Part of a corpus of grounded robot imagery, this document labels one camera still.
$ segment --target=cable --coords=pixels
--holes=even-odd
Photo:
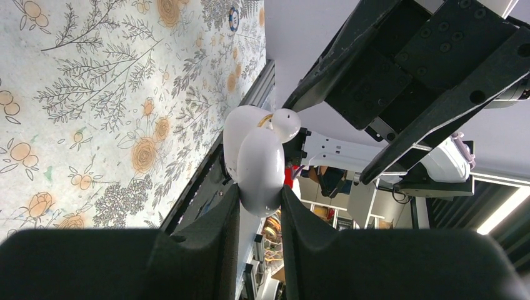
[[[392,198],[394,198],[394,201],[396,201],[399,204],[407,204],[411,202],[411,198],[409,196],[405,194],[402,194],[402,195],[403,195],[403,199],[396,198],[396,187],[394,186],[394,188],[392,188]]]
[[[291,180],[294,180],[294,178],[296,178],[296,176],[302,172],[303,168],[305,168],[305,166],[300,166],[298,169],[296,169],[296,171],[293,172],[293,167],[291,167]]]

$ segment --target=small sticker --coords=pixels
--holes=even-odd
[[[230,30],[236,32],[239,27],[239,11],[235,7],[230,9],[228,22],[230,23]]]

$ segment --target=screw hole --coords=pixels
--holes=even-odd
[[[477,9],[477,11],[475,11],[475,18],[482,19],[484,16],[486,16],[486,10],[485,9],[479,8],[479,9]]]
[[[442,22],[440,23],[440,25],[438,25],[438,30],[440,30],[442,33],[444,31],[447,31],[449,29],[449,23],[447,22]]]
[[[464,34],[461,33],[460,31],[457,31],[455,33],[452,34],[452,41],[454,42],[458,42],[460,41],[462,38],[464,37]]]
[[[530,56],[530,44],[522,44],[517,49],[517,54],[522,58],[527,58]]]
[[[481,104],[486,100],[486,95],[482,91],[474,91],[469,95],[469,100],[474,104]]]
[[[460,7],[461,8],[468,8],[471,6],[471,0],[462,0],[460,1]]]
[[[419,35],[422,38],[428,38],[431,35],[431,30],[429,28],[424,28]]]

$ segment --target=leaf print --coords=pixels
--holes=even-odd
[[[15,119],[12,116],[6,116],[6,120],[9,121],[10,123],[13,123],[13,124],[17,124],[17,125],[21,124],[17,119]]]
[[[129,86],[132,87],[132,91],[139,88],[145,79],[151,77],[154,72],[151,53],[157,44],[158,42],[140,56],[136,56],[134,52],[123,46],[109,46],[106,53],[114,58],[114,61],[100,62],[83,57],[78,61],[65,60],[65,64],[59,70],[72,79],[59,78],[52,85],[53,88],[47,87],[39,91],[34,99],[39,102],[46,101],[46,105],[42,108],[46,110],[53,123],[67,123],[69,120],[82,118],[86,113],[85,106],[89,104],[95,112],[94,118],[104,120],[101,129],[112,133],[123,125],[128,76],[131,77]],[[140,61],[144,57],[147,58],[146,64]],[[120,73],[114,75],[114,68],[118,64],[125,66]]]
[[[151,221],[145,220],[144,223],[146,223],[151,229],[158,229],[158,226]]]
[[[94,227],[125,228],[126,217],[136,215],[144,209],[151,188],[153,182],[149,175],[145,175],[143,179],[133,179],[126,187],[121,184],[107,187],[103,196],[94,203]]]
[[[120,6],[127,0],[109,0],[104,4],[104,10],[99,8],[101,0],[89,0],[92,9],[84,21],[84,26],[81,31],[74,37],[74,30],[78,28],[76,15],[71,4],[66,4],[68,12],[64,15],[66,18],[66,25],[62,31],[56,35],[57,39],[54,47],[43,49],[41,51],[50,51],[57,48],[75,44],[79,53],[86,54],[85,47],[89,48],[92,53],[95,53],[98,48],[103,47],[103,40],[99,37],[99,30],[106,28],[109,31],[119,27],[119,23],[109,17],[109,13]]]
[[[26,175],[29,178],[29,180],[33,181],[33,172],[31,172],[30,169],[26,169]]]
[[[195,51],[195,55],[193,58],[185,59],[184,63],[184,69],[185,72],[184,76],[177,76],[177,78],[173,82],[173,90],[171,92],[171,95],[173,98],[178,96],[180,92],[185,91],[188,88],[188,85],[190,81],[195,81],[198,76],[201,75],[201,72],[203,70],[202,62],[208,57],[206,55],[206,49],[200,49]]]
[[[123,37],[125,39],[130,39],[133,43],[136,42],[136,38],[139,38],[142,41],[146,39],[156,41],[153,37],[153,27],[149,27],[147,21],[144,22],[141,19],[136,20],[126,16],[121,24],[127,29],[127,31],[123,31]]]
[[[10,164],[8,165],[7,167],[3,167],[2,169],[0,169],[0,174],[2,173],[7,173],[9,171],[12,171],[14,170],[16,167],[18,167],[18,164]]]
[[[40,29],[42,32],[46,33],[46,34],[51,34],[51,32],[49,32],[48,30],[46,30],[46,29],[44,29],[44,28],[42,28],[42,27],[40,27],[39,29]]]
[[[18,8],[18,10],[21,12],[21,13],[26,13],[24,11],[24,7],[23,7],[23,4],[21,3],[18,3],[18,0],[13,0],[13,3],[15,4],[15,6]]]
[[[24,27],[26,27],[26,21],[28,20],[28,16],[27,15],[23,15],[22,18],[20,19],[20,30],[23,30]]]

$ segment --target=white surface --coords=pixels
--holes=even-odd
[[[396,229],[411,229],[413,227],[413,216],[411,214],[410,203],[403,206],[395,224]]]
[[[270,114],[256,106],[239,106],[228,114],[222,132],[224,161],[230,177],[235,183],[238,179],[239,148],[248,132],[258,125],[259,121]]]
[[[378,191],[378,184],[379,179],[376,179],[375,184],[370,182],[367,186],[362,183],[359,183],[357,186],[351,186],[347,211],[361,228],[366,229],[368,227]]]
[[[243,290],[243,271],[245,264],[252,262],[253,252],[252,245],[256,234],[261,234],[265,225],[265,218],[256,217],[247,212],[244,207],[239,208],[240,226],[239,226],[239,246],[237,253],[237,281],[236,281],[236,300],[239,299]]]
[[[276,290],[280,282],[271,278],[271,274],[267,274],[267,278],[262,286],[259,287],[256,299],[258,300],[274,300]]]
[[[302,199],[302,192],[300,190],[300,181],[298,181],[298,178],[295,178],[292,181],[292,192],[298,197],[298,199]]]
[[[530,196],[530,187],[520,187],[478,229],[480,234],[490,233]]]
[[[471,172],[469,163],[462,156],[451,137],[420,160],[429,177],[439,183],[465,183]]]
[[[378,147],[340,141],[313,131],[306,138],[304,166],[329,166],[361,172],[381,150]]]
[[[359,1],[267,0],[267,57],[276,60],[276,106],[281,107],[309,71]],[[418,0],[431,12],[442,0]],[[530,21],[530,0],[520,0],[512,16]],[[530,101],[504,109],[485,109],[461,128],[476,142],[477,168],[530,178]],[[323,103],[299,113],[302,126],[331,138],[383,148],[365,132],[355,130]]]
[[[272,130],[282,144],[292,140],[300,131],[302,121],[298,114],[290,109],[278,109],[272,115]]]
[[[427,202],[423,197],[416,197],[417,227],[419,229],[430,229],[429,214],[427,213]]]
[[[285,158],[278,136],[255,127],[243,140],[237,157],[241,203],[258,217],[267,217],[280,207],[285,180]]]

